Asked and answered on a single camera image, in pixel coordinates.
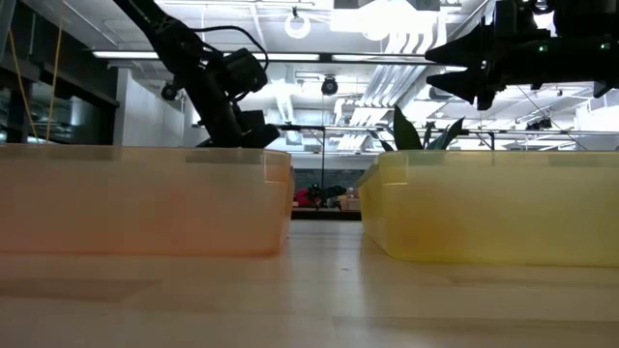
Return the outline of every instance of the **ceiling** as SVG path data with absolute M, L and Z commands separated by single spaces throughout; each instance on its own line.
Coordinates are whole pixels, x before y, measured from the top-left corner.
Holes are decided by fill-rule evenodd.
M 64 0 L 65 6 L 49 0 L 23 0 L 35 11 L 52 22 L 63 19 L 63 26 L 78 40 L 94 50 L 152 50 L 145 36 L 118 9 L 112 0 Z M 314 1 L 313 7 L 301 7 L 299 13 L 309 20 L 309 32 L 302 39 L 295 39 L 286 33 L 286 21 L 291 15 L 291 8 L 248 6 L 248 5 L 192 5 L 192 0 L 184 1 L 189 5 L 162 5 L 170 15 L 175 16 L 190 27 L 210 27 L 216 25 L 237 25 L 252 34 L 267 51 L 270 52 L 387 52 L 397 46 L 398 36 L 389 36 L 382 40 L 371 40 L 368 33 L 333 31 L 336 15 L 334 0 Z M 484 9 L 475 16 L 472 14 L 485 4 L 483 0 L 461 0 L 461 9 L 440 16 L 444 24 L 446 37 L 451 40 L 466 34 L 479 20 L 481 15 L 491 14 L 492 7 Z M 291 28 L 299 29 L 301 19 L 294 19 Z M 380 31 L 373 27 L 373 32 Z M 418 33 L 406 37 L 396 53 L 423 53 L 431 46 L 440 45 L 440 26 L 429 24 L 429 27 L 416 28 Z M 428 33 L 434 34 L 427 46 Z M 204 40 L 220 50 L 235 50 L 247 47 L 252 51 L 256 48 L 243 35 L 237 32 L 216 32 L 204 36 Z M 129 68 L 133 76 L 154 91 L 159 90 L 171 75 L 160 62 L 123 61 L 112 64 Z M 272 80 L 284 79 L 284 92 L 279 87 L 269 85 L 261 92 L 248 96 L 242 103 L 245 109 L 281 110 L 281 104 L 290 102 L 293 109 L 303 113 L 303 123 L 323 124 L 324 113 L 336 112 L 338 100 L 358 102 L 364 94 L 391 93 L 392 100 L 398 100 L 398 105 L 405 110 L 406 116 L 422 124 L 426 120 L 438 120 L 445 126 L 455 119 L 467 117 L 465 126 L 470 129 L 523 129 L 526 122 L 535 120 L 544 113 L 552 116 L 555 124 L 561 129 L 569 129 L 574 125 L 573 107 L 586 102 L 591 97 L 590 84 L 545 85 L 541 91 L 531 92 L 528 87 L 520 89 L 512 87 L 501 93 L 494 106 L 484 112 L 479 112 L 472 105 L 459 100 L 447 102 L 429 99 L 422 76 L 423 67 L 380 67 L 377 65 L 355 64 L 289 64 L 273 63 L 267 73 Z M 339 83 L 339 93 L 334 97 L 323 97 L 319 92 L 325 75 L 334 75 Z M 310 111 L 315 110 L 313 121 Z M 350 119 L 354 112 L 352 108 L 344 109 L 343 122 Z

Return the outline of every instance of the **yellow plastic bin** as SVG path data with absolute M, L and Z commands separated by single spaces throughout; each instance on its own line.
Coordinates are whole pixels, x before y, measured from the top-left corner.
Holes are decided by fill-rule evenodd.
M 360 185 L 398 259 L 619 266 L 619 153 L 392 152 Z
M 264 255 L 288 231 L 290 155 L 0 146 L 0 251 Z

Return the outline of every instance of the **cable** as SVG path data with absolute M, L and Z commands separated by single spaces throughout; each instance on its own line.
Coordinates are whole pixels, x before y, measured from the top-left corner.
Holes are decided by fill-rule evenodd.
M 35 123 L 32 122 L 32 114 L 30 113 L 30 105 L 28 104 L 28 99 L 26 98 L 26 89 L 23 87 L 23 80 L 21 79 L 21 72 L 19 71 L 19 62 L 17 61 L 17 51 L 15 50 L 15 38 L 13 37 L 13 30 L 9 29 L 9 43 L 11 45 L 11 52 L 13 53 L 13 61 L 15 63 L 15 72 L 17 73 L 17 82 L 19 83 L 19 91 L 21 92 L 21 97 L 23 98 L 23 104 L 26 109 L 26 114 L 28 115 L 28 121 L 30 122 L 30 127 L 32 127 L 32 132 L 37 138 L 37 144 L 39 143 L 39 137 L 37 136 L 37 129 L 35 128 Z
M 520 90 L 520 92 L 524 95 L 524 97 L 526 97 L 527 100 L 529 100 L 533 106 L 535 106 L 535 108 L 538 109 L 538 111 L 540 111 L 544 116 L 546 116 L 548 118 L 548 120 L 550 120 L 550 122 L 552 122 L 552 125 L 556 128 L 558 128 L 561 132 L 565 133 L 574 143 L 578 144 L 578 146 L 580 146 L 582 149 L 584 149 L 584 151 L 589 151 L 587 150 L 586 147 L 582 146 L 582 144 L 580 142 L 578 142 L 578 140 L 576 140 L 573 136 L 571 136 L 568 132 L 566 132 L 565 130 L 561 129 L 561 127 L 559 127 L 559 125 L 556 124 L 556 122 L 552 121 L 552 118 L 547 115 L 545 112 L 542 111 L 542 109 L 535 104 L 535 102 L 529 97 L 529 95 L 527 95 L 526 93 L 524 93 L 524 91 L 522 91 L 522 88 L 520 88 L 520 86 L 516 86 L 518 90 Z
M 54 61 L 54 75 L 51 78 L 51 102 L 49 103 L 49 116 L 47 117 L 47 130 L 45 133 L 45 144 L 49 142 L 51 130 L 51 120 L 54 115 L 54 100 L 56 95 L 56 80 L 58 78 L 58 63 L 60 62 L 60 44 L 62 43 L 62 16 L 58 23 L 58 40 L 56 41 L 56 57 Z
M 264 47 L 262 47 L 260 43 L 258 43 L 256 39 L 253 38 L 253 36 L 250 33 L 248 33 L 247 30 L 241 27 L 234 26 L 234 25 L 221 25 L 221 26 L 214 26 L 210 28 L 200 28 L 200 29 L 192 29 L 192 30 L 194 33 L 210 33 L 210 32 L 220 31 L 220 30 L 236 30 L 238 32 L 241 32 L 246 37 L 248 37 L 248 39 L 250 39 L 252 44 L 258 47 L 260 52 L 264 54 L 264 71 L 266 72 L 267 68 L 269 68 L 269 54 L 267 53 L 267 51 L 264 49 Z

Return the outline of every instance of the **orange plastic bin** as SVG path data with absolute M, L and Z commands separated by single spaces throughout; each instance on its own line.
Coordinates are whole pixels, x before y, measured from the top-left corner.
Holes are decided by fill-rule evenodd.
M 277 253 L 290 163 L 249 149 L 0 146 L 0 251 Z

